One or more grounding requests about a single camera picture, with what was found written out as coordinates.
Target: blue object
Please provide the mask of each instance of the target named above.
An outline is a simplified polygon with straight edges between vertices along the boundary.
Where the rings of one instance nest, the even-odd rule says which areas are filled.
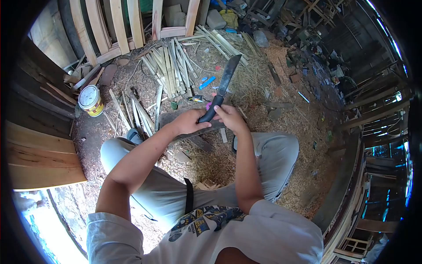
[[[207,87],[213,80],[215,80],[215,76],[212,76],[211,78],[208,79],[208,81],[201,84],[201,86],[199,87],[199,90],[202,90],[205,87]]]

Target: person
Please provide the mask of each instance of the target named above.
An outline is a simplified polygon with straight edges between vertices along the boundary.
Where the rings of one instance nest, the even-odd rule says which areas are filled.
[[[214,119],[235,134],[237,154],[235,182],[213,191],[190,191],[189,182],[185,185],[154,166],[176,136],[211,126],[197,123],[203,109],[179,115],[139,145],[124,138],[104,142],[101,162],[108,176],[87,222],[91,264],[321,261],[321,230],[274,204],[296,162],[296,137],[251,133],[236,108],[214,109]],[[140,142],[131,133],[128,138]],[[169,230],[148,254],[143,253],[142,232],[130,222],[130,199]]]

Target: knife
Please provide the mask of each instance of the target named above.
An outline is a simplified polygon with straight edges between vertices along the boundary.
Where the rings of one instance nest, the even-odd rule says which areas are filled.
[[[227,62],[226,67],[224,68],[223,76],[221,77],[220,85],[217,90],[217,95],[214,96],[212,100],[212,104],[209,110],[205,113],[205,115],[201,116],[198,119],[198,123],[202,122],[209,122],[215,116],[214,106],[221,106],[224,101],[224,95],[226,94],[227,86],[229,86],[230,80],[233,77],[233,74],[236,70],[237,65],[239,64],[240,58],[242,54],[233,56],[230,58],[229,62]]]

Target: black strap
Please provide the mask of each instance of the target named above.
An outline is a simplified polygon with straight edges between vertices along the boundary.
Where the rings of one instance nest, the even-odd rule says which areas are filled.
[[[186,183],[186,207],[185,215],[193,211],[193,186],[192,183],[187,178],[183,178]]]

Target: hand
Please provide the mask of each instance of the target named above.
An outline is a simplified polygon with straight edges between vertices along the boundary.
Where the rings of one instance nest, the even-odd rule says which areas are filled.
[[[217,115],[213,119],[223,122],[235,135],[242,132],[250,133],[248,125],[233,106],[223,104],[221,107],[214,106],[214,110]]]
[[[190,109],[184,112],[170,123],[173,127],[173,131],[177,135],[190,134],[200,129],[210,127],[210,122],[197,123],[198,119],[205,115],[205,113],[205,109]]]

